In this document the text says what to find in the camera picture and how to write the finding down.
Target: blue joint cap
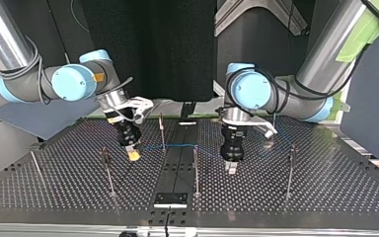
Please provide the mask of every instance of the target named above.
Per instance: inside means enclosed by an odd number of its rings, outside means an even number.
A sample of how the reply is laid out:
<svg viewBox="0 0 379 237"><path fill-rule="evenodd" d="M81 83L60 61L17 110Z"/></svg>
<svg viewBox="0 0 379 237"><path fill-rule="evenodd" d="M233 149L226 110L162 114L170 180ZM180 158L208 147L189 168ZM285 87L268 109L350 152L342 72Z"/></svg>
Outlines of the blue joint cap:
<svg viewBox="0 0 379 237"><path fill-rule="evenodd" d="M80 64L68 64L57 69L51 84L57 96L72 102L89 98L97 90L94 73Z"/></svg>
<svg viewBox="0 0 379 237"><path fill-rule="evenodd" d="M249 68L249 67L255 67L255 64L252 64L252 63L229 63L229 65L227 66L226 74L235 72L235 71L243 69L243 68Z"/></svg>
<svg viewBox="0 0 379 237"><path fill-rule="evenodd" d="M12 102L12 103L26 103L25 101L20 100L17 97L15 97L14 95L12 95L12 93L6 87L5 81L2 78L2 76L0 76L0 94L1 94L1 96L5 100L7 100L9 102Z"/></svg>
<svg viewBox="0 0 379 237"><path fill-rule="evenodd" d="M328 116L331 114L331 109L334 106L334 98L329 97L326 99L325 104L322 106L322 108L312 117L304 119L305 121L309 122L320 122L328 118Z"/></svg>
<svg viewBox="0 0 379 237"><path fill-rule="evenodd" d="M113 62L110 59L109 54L103 49L88 52L79 57L79 61L81 63L92 60L108 60L110 62Z"/></svg>
<svg viewBox="0 0 379 237"><path fill-rule="evenodd" d="M231 63L227 72L232 73L242 68L254 66L254 64L248 63ZM246 70L234 79L230 92L235 102L241 107L258 110L269 101L271 86L263 74L254 70Z"/></svg>

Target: green tape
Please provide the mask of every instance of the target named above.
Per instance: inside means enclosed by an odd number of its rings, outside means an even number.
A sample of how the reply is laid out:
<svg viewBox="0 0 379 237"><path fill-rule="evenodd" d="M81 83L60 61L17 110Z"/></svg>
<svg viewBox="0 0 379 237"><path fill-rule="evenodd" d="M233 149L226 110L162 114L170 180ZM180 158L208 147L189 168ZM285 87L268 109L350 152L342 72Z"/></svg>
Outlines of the green tape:
<svg viewBox="0 0 379 237"><path fill-rule="evenodd" d="M379 10L379 0L372 0L371 3ZM366 44L374 43L378 37L379 19L366 9L346 40L337 61L352 62Z"/></svg>

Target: gray wall panel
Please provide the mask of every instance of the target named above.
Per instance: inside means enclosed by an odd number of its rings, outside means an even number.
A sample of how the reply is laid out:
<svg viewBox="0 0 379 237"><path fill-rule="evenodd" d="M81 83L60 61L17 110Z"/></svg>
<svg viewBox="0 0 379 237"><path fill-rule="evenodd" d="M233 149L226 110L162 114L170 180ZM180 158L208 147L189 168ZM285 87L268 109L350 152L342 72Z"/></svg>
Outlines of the gray wall panel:
<svg viewBox="0 0 379 237"><path fill-rule="evenodd" d="M379 158L379 39L367 50L352 78L341 130Z"/></svg>

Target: metal frame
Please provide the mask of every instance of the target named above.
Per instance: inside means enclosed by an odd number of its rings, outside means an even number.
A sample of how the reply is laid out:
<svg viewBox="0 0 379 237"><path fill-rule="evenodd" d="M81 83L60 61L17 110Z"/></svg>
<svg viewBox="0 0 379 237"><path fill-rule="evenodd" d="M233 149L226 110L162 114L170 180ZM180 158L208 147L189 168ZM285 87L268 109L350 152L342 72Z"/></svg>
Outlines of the metal frame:
<svg viewBox="0 0 379 237"><path fill-rule="evenodd" d="M270 10L286 28L288 28L291 0L227 0L218 10L215 19L215 36L218 37L243 13L252 8L262 7ZM306 29L307 23L300 12L293 6L290 31L298 36Z"/></svg>
<svg viewBox="0 0 379 237"><path fill-rule="evenodd" d="M123 231L135 232L139 236L165 236L163 227L90 226L90 225L41 225L0 224L0 236L118 236ZM379 231L349 229L254 229L254 228L188 228L170 227L173 236L379 236Z"/></svg>

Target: white cable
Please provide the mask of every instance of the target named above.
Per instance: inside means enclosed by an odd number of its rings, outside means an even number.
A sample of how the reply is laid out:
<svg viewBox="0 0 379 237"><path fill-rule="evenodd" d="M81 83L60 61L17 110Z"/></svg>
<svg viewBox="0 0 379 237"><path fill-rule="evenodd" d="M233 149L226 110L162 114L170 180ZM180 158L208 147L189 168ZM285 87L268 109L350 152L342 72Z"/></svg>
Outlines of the white cable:
<svg viewBox="0 0 379 237"><path fill-rule="evenodd" d="M85 31L89 31L84 25L82 25L82 23L81 22L79 22L79 20L76 18L76 15L75 15L75 11L73 11L73 2L74 2L75 0L71 0L70 1L70 12L72 13L72 17L73 17L73 19L75 19L75 21L76 21L76 23L79 25L79 26L81 26L81 28L83 29L83 30L85 30Z"/></svg>

